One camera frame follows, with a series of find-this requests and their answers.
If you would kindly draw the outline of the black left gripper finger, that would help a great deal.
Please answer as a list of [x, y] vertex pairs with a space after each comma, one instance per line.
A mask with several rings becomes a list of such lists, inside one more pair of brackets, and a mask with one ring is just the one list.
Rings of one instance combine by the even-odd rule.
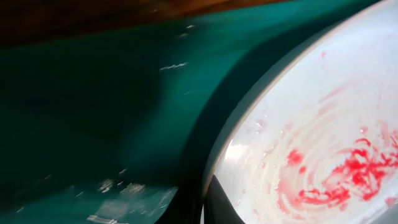
[[244, 224], [214, 175], [204, 201], [205, 224]]

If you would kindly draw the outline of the light blue plate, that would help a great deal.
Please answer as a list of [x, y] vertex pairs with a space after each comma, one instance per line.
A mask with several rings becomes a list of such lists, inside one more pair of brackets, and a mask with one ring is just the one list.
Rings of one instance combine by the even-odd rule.
[[211, 150], [244, 223], [397, 222], [397, 1], [299, 45], [247, 93]]

